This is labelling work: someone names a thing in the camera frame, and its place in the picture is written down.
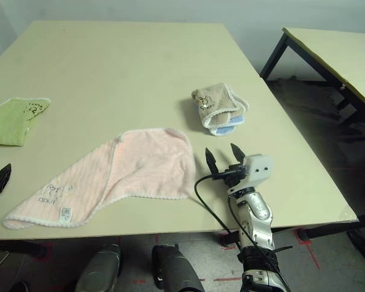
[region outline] black table leg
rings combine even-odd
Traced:
[[[343,110],[347,105],[349,105],[350,102],[347,99],[342,100],[336,105],[336,109],[338,111]]]
[[[360,113],[358,117],[362,117],[365,120],[365,103],[347,86],[345,86],[342,81],[340,81],[337,76],[333,75],[326,67],[320,64],[315,58],[310,55],[302,46],[291,38],[285,40],[287,46],[295,51],[304,61],[306,61],[317,73],[319,73],[323,78],[327,80],[346,100],[351,103],[357,111]],[[343,101],[339,105],[344,106],[346,102]]]
[[[37,259],[42,259],[47,253],[47,248],[43,245],[23,240],[0,240],[0,251],[28,254]]]
[[[341,122],[339,126],[345,128],[357,122],[365,122],[365,120],[363,120],[363,115],[360,114],[359,111],[356,111],[353,114],[351,114],[346,120]]]
[[[287,39],[288,39],[288,36],[285,33],[283,33],[276,48],[274,48],[273,53],[270,55],[269,60],[266,62],[265,66],[263,67],[263,69],[260,73],[260,77],[263,78],[264,80],[268,79],[273,68],[275,67],[275,65],[279,61],[280,57],[284,53],[285,49],[287,48]]]
[[[239,231],[231,232],[230,234],[224,234],[220,237],[220,244],[222,246],[227,246],[232,243],[236,243],[239,241]]]
[[[356,230],[347,231],[346,234],[365,259],[365,239]]]

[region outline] white wall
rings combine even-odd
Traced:
[[[0,0],[0,55],[34,20],[219,22],[259,71],[284,26],[365,32],[365,0]],[[272,78],[317,77],[287,50]]]

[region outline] table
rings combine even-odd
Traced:
[[[283,35],[262,69],[267,79],[289,46],[344,97],[343,109],[351,103],[357,111],[343,125],[365,121],[365,33],[283,28]]]
[[[225,137],[200,124],[190,93],[225,82],[251,106]],[[79,228],[8,230],[1,220],[48,180],[103,142],[136,128],[173,127],[191,140],[199,178],[209,147],[220,169],[235,163],[230,143],[274,158],[258,187],[273,227],[354,221],[356,216],[290,118],[222,24],[36,21],[0,56],[0,103],[47,97],[23,147],[0,145],[12,174],[0,194],[0,239],[91,237],[221,229],[194,194],[182,201],[129,198]],[[199,192],[230,228],[226,187]]]

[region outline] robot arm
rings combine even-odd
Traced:
[[[239,164],[230,165],[223,173],[218,172],[216,160],[208,149],[206,160],[212,178],[222,179],[229,187],[229,207],[240,226],[239,259],[243,263],[244,291],[288,291],[274,252],[271,232],[273,213],[261,194],[255,190],[255,187],[270,177],[273,160],[265,155],[245,156],[234,144],[231,144],[231,148]],[[231,209],[232,197],[238,206],[239,220]]]

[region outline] gray floor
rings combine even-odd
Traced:
[[[52,254],[37,261],[12,254],[0,267],[0,292],[25,280],[32,291],[65,291],[78,278],[86,262],[104,243],[120,243],[123,270],[116,291],[159,291],[151,276],[151,249],[159,243],[178,243],[206,291],[239,291],[242,265],[234,247],[222,248],[213,233],[159,234],[124,237],[54,240]],[[275,234],[277,246],[293,245],[278,253],[280,269],[292,291],[363,291],[365,260],[346,234],[316,238],[300,244],[293,231]]]
[[[317,156],[358,214],[365,213],[365,142],[346,143],[336,137],[362,134],[365,125],[339,129],[351,112],[339,113],[332,103],[340,100],[331,88],[318,88],[295,80],[271,83],[276,98],[298,126]],[[151,249],[155,244],[179,244],[206,291],[239,291],[242,265],[235,246],[222,248],[218,234],[158,234],[123,237],[76,238],[41,241],[51,249],[45,260],[10,254],[0,266],[0,292],[18,280],[31,291],[65,291],[78,278],[92,255],[104,244],[119,243],[124,255],[117,291],[159,291],[151,275]],[[274,235],[280,269],[292,291],[365,291],[365,260],[345,233],[300,244],[293,230]]]

